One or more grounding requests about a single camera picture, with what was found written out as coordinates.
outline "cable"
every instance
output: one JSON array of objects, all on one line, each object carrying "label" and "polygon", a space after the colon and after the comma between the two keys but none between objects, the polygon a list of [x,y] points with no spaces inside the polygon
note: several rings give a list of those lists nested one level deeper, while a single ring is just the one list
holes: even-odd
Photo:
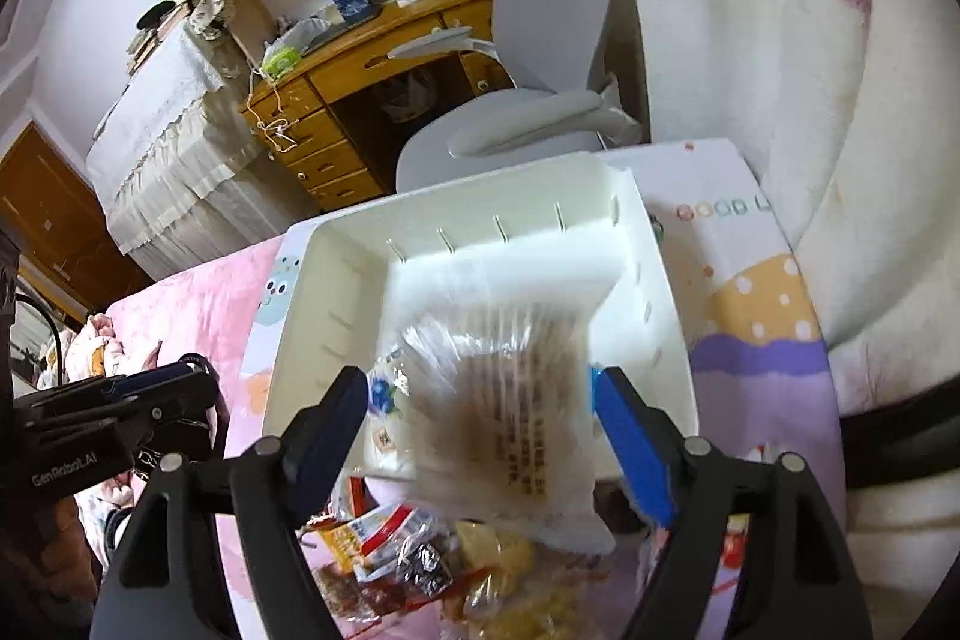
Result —
[{"label": "cable", "polygon": [[26,295],[26,293],[18,293],[13,297],[13,300],[33,307],[34,310],[40,313],[50,327],[50,330],[54,333],[54,344],[56,344],[56,384],[62,386],[64,384],[64,346],[61,345],[61,340],[59,340],[59,329],[56,328],[53,316],[48,313],[45,306],[34,297]]}]

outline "plastic container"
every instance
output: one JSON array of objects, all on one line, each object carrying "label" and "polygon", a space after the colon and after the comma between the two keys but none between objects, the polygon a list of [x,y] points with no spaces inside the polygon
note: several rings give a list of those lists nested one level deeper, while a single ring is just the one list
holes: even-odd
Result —
[{"label": "plastic container", "polygon": [[[264,434],[281,434],[317,403],[343,365],[370,368],[419,313],[470,301],[582,311],[589,362],[621,366],[647,404],[696,434],[680,319],[640,193],[630,172],[589,153],[391,196],[320,223],[283,327]],[[595,429],[597,477],[616,477]]]}]

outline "food packet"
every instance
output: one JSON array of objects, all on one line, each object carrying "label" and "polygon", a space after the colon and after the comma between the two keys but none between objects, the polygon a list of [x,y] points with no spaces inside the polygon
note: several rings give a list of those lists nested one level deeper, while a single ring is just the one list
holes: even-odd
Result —
[{"label": "food packet", "polygon": [[409,504],[387,504],[337,528],[322,530],[320,536],[341,571],[352,572],[363,584],[395,572],[406,552],[441,528],[424,510]]},{"label": "food packet", "polygon": [[407,584],[408,595],[414,591],[413,602],[432,602],[453,586],[453,574],[443,557],[442,547],[425,542],[409,547],[397,562],[397,576]]},{"label": "food packet", "polygon": [[467,589],[462,613],[477,617],[497,610],[517,593],[533,569],[534,544],[519,534],[486,524],[461,521],[456,530],[464,568],[480,574]]},{"label": "food packet", "polygon": [[314,570],[313,578],[330,615],[357,624],[358,631],[379,624],[406,605],[403,587],[392,581],[359,584],[354,576],[339,572],[333,564]]},{"label": "food packet", "polygon": [[443,620],[449,640],[603,640],[583,610],[583,586],[537,579],[481,616]]},{"label": "food packet", "polygon": [[422,316],[371,373],[368,453],[440,515],[611,552],[593,511],[586,341],[575,314],[539,305]]}]

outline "bed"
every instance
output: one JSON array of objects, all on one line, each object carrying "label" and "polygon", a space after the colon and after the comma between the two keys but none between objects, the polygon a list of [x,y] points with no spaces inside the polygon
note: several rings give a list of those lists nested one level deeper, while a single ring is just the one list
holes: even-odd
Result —
[{"label": "bed", "polygon": [[94,134],[86,166],[107,229],[155,280],[282,234],[318,212],[235,107],[250,70],[186,20]]},{"label": "bed", "polygon": [[[839,414],[826,345],[789,246],[736,148],[726,140],[703,140],[602,156],[634,172],[661,235],[688,340],[701,432],[733,455],[757,447],[803,453],[843,524]],[[213,361],[232,415],[229,456],[260,436],[282,333],[282,321],[256,317],[261,293],[275,269],[291,268],[324,219],[176,274],[107,311],[129,353],[162,340],[160,363],[187,351]],[[232,519],[219,518],[218,530],[243,637],[263,638]],[[614,576],[595,598],[609,636],[618,636],[632,611],[636,572],[635,541],[620,541]],[[703,637],[722,636],[736,576],[736,567],[718,570]],[[424,608],[383,636],[436,638],[437,613]]]}]

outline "cartoon print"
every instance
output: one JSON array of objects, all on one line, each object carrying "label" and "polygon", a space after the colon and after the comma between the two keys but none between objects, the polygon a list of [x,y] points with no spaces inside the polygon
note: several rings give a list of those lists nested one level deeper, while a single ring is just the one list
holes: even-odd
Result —
[{"label": "cartoon print", "polygon": [[707,335],[757,347],[778,340],[819,342],[820,325],[793,256],[783,253],[757,263],[713,292],[707,300]]},{"label": "cartoon print", "polygon": [[253,322],[261,326],[272,326],[282,321],[290,307],[290,295],[294,290],[296,276],[299,274],[299,258],[281,256],[267,277],[267,283],[260,303],[256,306]]},{"label": "cartoon print", "polygon": [[244,384],[247,391],[247,409],[254,415],[263,415],[267,410],[267,391],[270,390],[270,369],[251,375]]}]

